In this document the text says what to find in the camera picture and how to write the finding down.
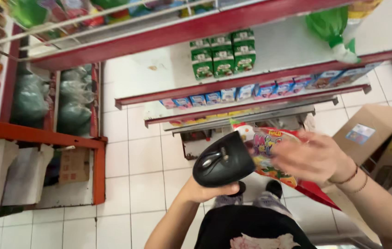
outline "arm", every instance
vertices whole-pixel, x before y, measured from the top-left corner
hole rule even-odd
[[[334,140],[326,135],[302,132],[305,144],[282,142],[273,149],[273,162],[293,176],[314,182],[330,180],[353,202],[385,248],[392,248],[392,195],[373,181]]]
[[[201,202],[218,195],[236,194],[238,191],[237,183],[219,188],[205,188],[191,176],[174,199],[168,212],[151,233],[145,249],[180,248]]]

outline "shoe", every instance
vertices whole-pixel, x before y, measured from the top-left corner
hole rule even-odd
[[[279,197],[279,199],[282,197],[282,185],[276,180],[269,181],[265,187],[265,191],[271,192],[273,195]]]
[[[236,197],[236,196],[242,195],[245,192],[245,190],[247,190],[247,187],[246,187],[245,183],[239,181],[239,192],[237,192],[236,194],[227,195],[227,196],[228,197]]]

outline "hand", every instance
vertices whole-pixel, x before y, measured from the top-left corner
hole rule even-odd
[[[179,197],[185,201],[196,203],[206,202],[218,195],[233,195],[239,191],[239,184],[232,183],[222,187],[203,187],[191,176],[179,192]]]
[[[343,182],[354,174],[356,164],[331,137],[306,131],[299,136],[308,142],[284,140],[272,148],[272,163],[282,171],[318,183]]]

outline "pants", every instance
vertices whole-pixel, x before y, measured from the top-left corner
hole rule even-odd
[[[227,195],[219,195],[215,199],[215,203],[212,208],[223,207],[227,205],[243,205],[243,196],[239,195],[236,197],[228,197]],[[288,209],[282,205],[281,200],[269,191],[264,191],[256,198],[253,202],[253,206],[260,208],[269,208],[281,214],[285,214],[290,218],[293,218],[292,214]]]

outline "black shirt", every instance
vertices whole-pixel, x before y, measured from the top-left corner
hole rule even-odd
[[[195,249],[313,248],[290,217],[268,208],[224,206],[211,209],[199,229]]]

